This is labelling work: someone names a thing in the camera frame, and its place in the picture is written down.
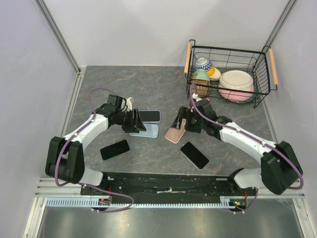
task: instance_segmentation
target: pink bowl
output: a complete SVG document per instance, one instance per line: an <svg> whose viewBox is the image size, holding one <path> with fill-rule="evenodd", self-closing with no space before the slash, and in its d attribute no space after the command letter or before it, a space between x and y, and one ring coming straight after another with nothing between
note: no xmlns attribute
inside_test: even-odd
<svg viewBox="0 0 317 238"><path fill-rule="evenodd" d="M251 86L250 92L254 92L254 86ZM225 98L230 101L236 102L236 101L245 101L252 97L252 93L241 93L241 92L234 92L230 90L224 90L224 89L219 89L219 93Z"/></svg>

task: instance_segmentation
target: phone screen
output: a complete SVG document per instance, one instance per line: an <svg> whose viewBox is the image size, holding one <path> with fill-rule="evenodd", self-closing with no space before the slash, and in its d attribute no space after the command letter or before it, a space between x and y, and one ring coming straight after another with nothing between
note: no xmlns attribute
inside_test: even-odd
<svg viewBox="0 0 317 238"><path fill-rule="evenodd" d="M190 142L187 142L182 148L180 148L180 151L200 170L209 162L209 159L207 159L206 156Z"/></svg>
<svg viewBox="0 0 317 238"><path fill-rule="evenodd" d="M139 111L142 122L160 122L160 111Z"/></svg>
<svg viewBox="0 0 317 238"><path fill-rule="evenodd" d="M103 160L114 158L130 150L127 140L119 141L100 150Z"/></svg>

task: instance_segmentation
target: light blue phone case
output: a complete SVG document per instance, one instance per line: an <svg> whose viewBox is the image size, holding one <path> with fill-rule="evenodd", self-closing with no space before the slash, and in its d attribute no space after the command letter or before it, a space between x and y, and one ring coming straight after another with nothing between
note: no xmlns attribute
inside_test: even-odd
<svg viewBox="0 0 317 238"><path fill-rule="evenodd" d="M131 136L157 138L159 134L159 126L156 124L144 124L147 131L140 131L139 133L130 133Z"/></svg>

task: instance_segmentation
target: gray table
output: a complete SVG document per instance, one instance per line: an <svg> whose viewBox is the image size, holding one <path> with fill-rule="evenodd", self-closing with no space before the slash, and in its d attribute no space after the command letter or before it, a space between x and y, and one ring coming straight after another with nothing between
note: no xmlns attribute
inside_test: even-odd
<svg viewBox="0 0 317 238"><path fill-rule="evenodd" d="M188 106L185 94L186 81L182 67L142 67L142 66L89 66L79 92L68 132L72 132L91 114L88 95L94 88L103 87L122 97L134 97L134 107L140 110L160 110L158 137L155 139L132 137L123 133L120 126L112 126L100 134L85 150L87 166L100 171L166 173L192 175L227 176L238 168L260 166L253 158L240 149L200 134L187 132L178 144L165 139L170 125L177 116L180 106ZM107 101L108 93L97 91L92 96L95 107ZM264 109L249 105L211 99L218 116L233 119L242 128L264 139L271 140ZM103 161L100 149L120 140L127 139L130 152L115 159ZM199 170L181 152L187 141L192 142L210 162Z"/></svg>

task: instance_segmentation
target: dish rack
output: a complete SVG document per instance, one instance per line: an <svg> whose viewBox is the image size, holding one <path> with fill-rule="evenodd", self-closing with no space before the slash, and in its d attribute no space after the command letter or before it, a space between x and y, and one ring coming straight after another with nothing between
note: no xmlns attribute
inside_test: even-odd
<svg viewBox="0 0 317 238"><path fill-rule="evenodd" d="M190 40L188 42L186 64L184 69L185 78L187 80L187 98L189 97L189 88L192 84L191 78L194 73L194 65L197 59L204 57L211 60L213 65L219 69L221 73L225 73L229 70L242 70L251 75L254 80L254 92L219 88L219 81L210 81L210 85L196 84L199 87L199 90L207 91L206 97L222 98L229 101L227 99L229 95L234 96L237 93L247 93L250 95L246 97L246 100L234 102L247 103L249 105L254 105L254 108L256 108L270 93L270 91L277 90L278 86L273 50L271 48L269 49L269 56L273 82L275 85L274 89L271 89L267 59L263 50L262 52L257 52L209 46L196 46L196 40ZM222 96L219 93L219 89L222 89L222 92L225 91L225 93L222 94L225 94L225 96L227 95L227 97Z"/></svg>

